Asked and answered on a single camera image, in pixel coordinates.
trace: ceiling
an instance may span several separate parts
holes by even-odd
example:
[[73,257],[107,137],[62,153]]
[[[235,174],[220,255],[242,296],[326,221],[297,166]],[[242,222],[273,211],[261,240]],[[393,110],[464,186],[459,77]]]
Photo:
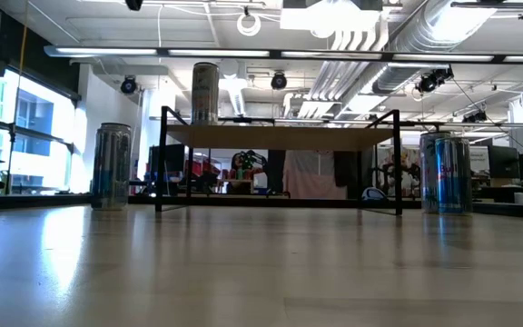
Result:
[[[55,45],[102,45],[102,46],[157,46],[157,15],[160,6],[144,6],[140,12],[131,12],[126,6],[114,3],[96,3],[81,0],[30,0],[33,4],[28,11],[28,25],[39,35]],[[403,8],[390,18],[390,30],[397,28],[421,0],[402,0]],[[266,9],[252,9],[267,15],[278,15],[281,0],[265,1]],[[23,19],[23,1],[0,0],[0,8],[18,20]],[[184,7],[186,10],[204,14],[199,6]],[[212,7],[211,13],[239,13],[240,8]],[[497,13],[496,15],[516,13]],[[325,49],[333,38],[320,39],[307,31],[281,30],[280,24],[262,19],[261,31],[256,36],[244,36],[237,31],[237,15],[216,15],[211,17],[212,25],[205,15],[188,14],[165,7],[161,12],[163,47],[224,47],[224,48],[282,48],[282,49]],[[523,52],[523,20],[515,18],[489,19],[473,36],[464,41],[456,51],[461,52]],[[189,110],[187,101],[191,87],[192,65],[198,60],[191,59],[118,59],[106,60],[106,65],[137,66],[165,65],[170,75],[183,90],[184,96],[177,97],[177,108]],[[251,88],[243,91],[247,103],[281,104],[283,96],[291,90],[303,90],[312,86],[321,69],[321,62],[304,61],[246,61],[248,74],[255,79]],[[275,70],[283,70],[289,78],[288,90],[272,91],[270,80]],[[487,100],[488,115],[494,120],[507,119],[507,100],[518,94],[502,90],[523,90],[523,66],[514,65],[454,65],[454,74],[461,87],[473,101]],[[122,80],[115,74],[104,76],[104,80]],[[156,87],[159,76],[140,75],[138,81],[144,87]],[[497,84],[498,90],[492,91]],[[400,109],[403,118],[443,119],[452,113],[470,106],[470,100],[457,85],[447,83],[435,94],[419,100],[411,95],[412,85],[408,84],[405,96],[393,96],[383,105],[389,109]],[[220,95],[229,102],[228,95]]]

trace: black metal table frame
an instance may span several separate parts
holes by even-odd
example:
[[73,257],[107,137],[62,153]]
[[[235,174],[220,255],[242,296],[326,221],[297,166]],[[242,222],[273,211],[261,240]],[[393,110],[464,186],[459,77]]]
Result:
[[[177,121],[179,121],[181,124],[188,125],[187,122],[185,122],[180,115],[178,115],[175,111],[173,111],[168,106],[161,107],[161,133],[159,137],[159,161],[158,161],[158,167],[157,167],[157,178],[156,178],[156,198],[155,200],[155,211],[161,212],[163,210],[163,189],[164,189],[164,164],[165,164],[165,151],[166,151],[166,138],[168,133],[168,114],[171,114]],[[376,128],[379,124],[387,124],[388,122],[383,121],[389,117],[392,116],[392,143],[394,148],[394,162],[400,163],[400,111],[399,110],[391,110],[388,113],[384,114],[381,118],[377,119],[376,121],[372,122],[365,128]],[[257,121],[256,118],[247,118],[248,122]],[[260,121],[264,121],[267,123],[273,123],[275,125],[275,121],[269,118],[262,118]],[[192,164],[193,164],[193,148],[189,147],[189,163],[187,164],[187,190],[186,195],[184,198],[183,203],[187,205],[200,205],[199,203],[192,201],[195,200],[195,198],[192,198]],[[358,169],[358,196],[357,200],[337,200],[337,201],[329,201],[328,207],[331,208],[348,208],[348,201],[352,201],[355,205],[352,205],[352,207],[355,207],[357,209],[394,209],[395,215],[401,215],[403,211],[403,201],[402,201],[402,191],[401,191],[401,179],[402,179],[402,168],[400,164],[395,165],[394,170],[394,179],[395,179],[395,200],[394,202],[388,202],[388,203],[365,203],[362,201],[360,193],[360,190],[362,188],[362,180],[361,180],[361,167],[360,167],[360,157],[357,164]],[[253,201],[235,201],[238,199],[224,199],[224,198],[214,198],[212,199],[218,204],[227,205],[227,206],[275,206],[271,202],[271,200],[266,199],[265,197],[259,200],[253,200]],[[290,201],[294,200],[279,200],[281,201],[280,204],[288,203]],[[300,203],[306,203],[309,207],[316,207],[317,203],[324,202],[323,200],[298,200],[295,201],[296,204]]]

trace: aluminum can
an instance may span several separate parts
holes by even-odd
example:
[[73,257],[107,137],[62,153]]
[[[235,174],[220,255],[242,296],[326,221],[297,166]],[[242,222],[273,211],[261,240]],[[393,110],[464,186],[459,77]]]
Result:
[[104,123],[96,132],[92,208],[122,210],[128,203],[131,126]]
[[421,207],[424,213],[438,213],[438,183],[437,183],[437,156],[435,155],[435,141],[449,138],[449,132],[434,132],[422,134],[419,141],[421,156]]
[[471,214],[469,141],[460,137],[435,141],[439,183],[439,213]]
[[192,68],[192,124],[217,124],[219,67],[197,63]]

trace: energy drink can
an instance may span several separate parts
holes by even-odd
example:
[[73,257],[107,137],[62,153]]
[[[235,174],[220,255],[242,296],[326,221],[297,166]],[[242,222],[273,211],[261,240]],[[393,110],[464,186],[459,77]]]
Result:
[[471,213],[469,141],[460,137],[435,141],[439,184],[439,213]]
[[219,67],[197,63],[192,68],[192,124],[216,124]]
[[449,132],[434,132],[423,134],[419,141],[421,156],[421,207],[424,213],[438,213],[438,183],[437,183],[437,155],[435,155],[435,141],[449,138]]
[[122,210],[128,203],[131,127],[104,123],[96,133],[92,208]]

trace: silver duct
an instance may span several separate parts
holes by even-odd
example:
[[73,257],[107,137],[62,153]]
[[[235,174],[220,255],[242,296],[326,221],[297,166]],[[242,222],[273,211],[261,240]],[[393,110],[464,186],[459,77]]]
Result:
[[[402,32],[389,44],[391,52],[449,52],[468,39],[493,15],[495,9],[451,7],[454,0],[429,0]],[[343,96],[343,108],[368,112],[386,100],[386,97],[369,96],[366,107],[355,97],[359,93],[391,94],[399,90],[417,73],[418,68],[389,67],[387,64],[370,64],[360,80]]]

